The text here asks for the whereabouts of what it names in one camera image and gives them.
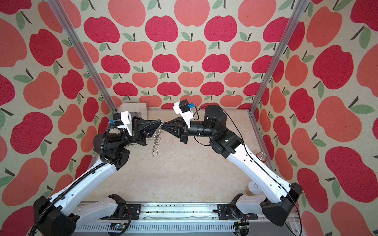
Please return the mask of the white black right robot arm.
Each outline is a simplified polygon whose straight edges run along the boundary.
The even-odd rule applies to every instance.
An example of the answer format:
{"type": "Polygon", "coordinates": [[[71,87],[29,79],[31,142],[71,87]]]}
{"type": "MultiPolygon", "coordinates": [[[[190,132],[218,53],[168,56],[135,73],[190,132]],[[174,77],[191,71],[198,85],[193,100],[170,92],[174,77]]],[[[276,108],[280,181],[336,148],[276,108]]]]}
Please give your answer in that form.
{"type": "Polygon", "coordinates": [[[277,226],[285,225],[291,211],[302,194],[302,187],[289,183],[276,175],[246,146],[241,135],[226,126],[228,115],[218,105],[206,106],[203,121],[194,121],[181,115],[163,123],[162,130],[186,144],[190,136],[208,137],[209,145],[240,168],[262,191],[258,196],[238,194],[231,202],[229,211],[235,219],[245,219],[247,214],[262,214],[277,226]]]}

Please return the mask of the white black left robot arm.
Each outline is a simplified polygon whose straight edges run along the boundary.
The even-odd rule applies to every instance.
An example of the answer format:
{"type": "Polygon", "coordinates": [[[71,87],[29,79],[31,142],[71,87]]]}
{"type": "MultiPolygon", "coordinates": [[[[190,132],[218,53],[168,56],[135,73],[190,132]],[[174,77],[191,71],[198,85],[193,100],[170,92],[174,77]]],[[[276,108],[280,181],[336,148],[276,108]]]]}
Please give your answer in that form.
{"type": "Polygon", "coordinates": [[[79,204],[127,163],[130,151],[126,146],[146,146],[147,138],[151,138],[161,124],[161,120],[132,117],[129,112],[115,114],[104,133],[94,138],[94,150],[99,155],[94,166],[51,197],[35,201],[34,224],[29,235],[40,231],[44,236],[70,236],[77,228],[99,219],[124,221],[123,226],[118,227],[118,235],[123,234],[129,228],[133,214],[122,197],[110,194],[85,207],[79,207],[79,204]]]}

